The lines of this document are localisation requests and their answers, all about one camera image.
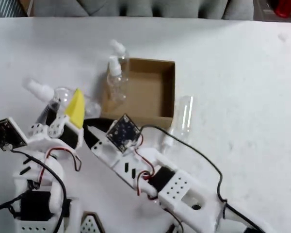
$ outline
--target open cardboard box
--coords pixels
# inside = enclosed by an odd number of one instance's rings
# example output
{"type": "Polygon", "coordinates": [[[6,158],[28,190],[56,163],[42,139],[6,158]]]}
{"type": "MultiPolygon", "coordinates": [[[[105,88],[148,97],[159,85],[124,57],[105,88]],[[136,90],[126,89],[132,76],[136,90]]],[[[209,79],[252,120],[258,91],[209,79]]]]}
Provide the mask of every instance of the open cardboard box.
{"type": "Polygon", "coordinates": [[[167,129],[174,105],[175,63],[131,58],[126,100],[115,104],[105,82],[101,116],[119,119],[126,113],[138,126],[153,124],[167,129]]]}

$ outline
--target mounting hole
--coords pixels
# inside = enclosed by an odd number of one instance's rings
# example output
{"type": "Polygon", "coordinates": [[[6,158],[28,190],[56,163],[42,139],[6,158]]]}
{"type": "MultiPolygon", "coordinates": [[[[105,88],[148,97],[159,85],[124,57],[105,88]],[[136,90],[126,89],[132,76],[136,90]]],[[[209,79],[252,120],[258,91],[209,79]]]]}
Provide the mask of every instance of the mounting hole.
{"type": "Polygon", "coordinates": [[[192,205],[192,209],[200,210],[202,207],[199,204],[192,205]]]}

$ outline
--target plastic bottle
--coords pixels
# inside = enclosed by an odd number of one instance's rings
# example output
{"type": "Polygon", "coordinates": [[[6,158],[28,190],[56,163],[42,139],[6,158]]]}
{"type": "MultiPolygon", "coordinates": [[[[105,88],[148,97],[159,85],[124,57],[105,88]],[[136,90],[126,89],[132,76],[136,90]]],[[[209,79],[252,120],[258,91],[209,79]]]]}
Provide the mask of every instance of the plastic bottle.
{"type": "MultiPolygon", "coordinates": [[[[193,96],[183,96],[176,103],[175,116],[169,133],[181,141],[188,143],[191,131],[193,96]]],[[[165,136],[162,142],[162,153],[166,153],[167,149],[173,146],[174,140],[169,136],[165,136]]]]}
{"type": "MultiPolygon", "coordinates": [[[[60,108],[65,109],[70,100],[73,97],[74,90],[67,87],[57,87],[52,88],[46,84],[41,84],[33,78],[26,78],[23,81],[23,87],[30,91],[34,96],[36,96],[42,102],[48,103],[47,108],[53,108],[56,106],[54,103],[58,103],[60,108]]],[[[90,97],[84,96],[85,98],[85,117],[86,118],[97,118],[100,117],[101,107],[90,97]]]]}
{"type": "Polygon", "coordinates": [[[129,78],[129,53],[125,46],[116,40],[111,40],[110,45],[113,49],[113,55],[117,56],[122,68],[122,75],[129,78]]]}
{"type": "Polygon", "coordinates": [[[109,58],[109,75],[107,82],[110,87],[111,99],[114,102],[123,102],[126,99],[128,78],[122,75],[122,68],[117,56],[109,58]]]}

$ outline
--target yellow object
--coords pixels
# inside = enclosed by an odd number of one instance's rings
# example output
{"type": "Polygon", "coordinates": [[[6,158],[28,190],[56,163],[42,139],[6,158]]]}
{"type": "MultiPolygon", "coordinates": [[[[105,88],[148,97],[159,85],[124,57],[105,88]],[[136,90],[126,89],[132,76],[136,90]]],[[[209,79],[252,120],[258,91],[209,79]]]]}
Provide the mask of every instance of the yellow object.
{"type": "Polygon", "coordinates": [[[70,117],[70,122],[77,128],[83,127],[85,115],[85,99],[83,93],[76,89],[69,105],[65,109],[65,115],[70,117]]]}

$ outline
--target white table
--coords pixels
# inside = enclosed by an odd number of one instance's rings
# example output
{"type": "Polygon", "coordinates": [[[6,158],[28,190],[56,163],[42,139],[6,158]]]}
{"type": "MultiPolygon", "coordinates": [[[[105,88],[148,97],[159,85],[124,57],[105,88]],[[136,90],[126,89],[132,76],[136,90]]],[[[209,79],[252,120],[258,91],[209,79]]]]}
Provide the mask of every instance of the white table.
{"type": "MultiPolygon", "coordinates": [[[[112,38],[132,57],[176,62],[176,96],[197,99],[190,140],[222,170],[223,196],[291,233],[291,24],[0,18],[0,119],[12,116],[24,131],[36,120],[44,104],[21,88],[27,76],[98,95],[112,38]]],[[[98,212],[106,232],[163,232],[170,216],[138,198],[85,146],[80,154],[79,174],[71,163],[65,166],[67,188],[98,212]]],[[[217,181],[189,150],[170,157],[210,185],[217,181]]],[[[17,155],[0,151],[0,203],[14,194],[11,174],[18,162],[17,155]]],[[[0,211],[0,232],[11,232],[12,224],[0,211]]]]}

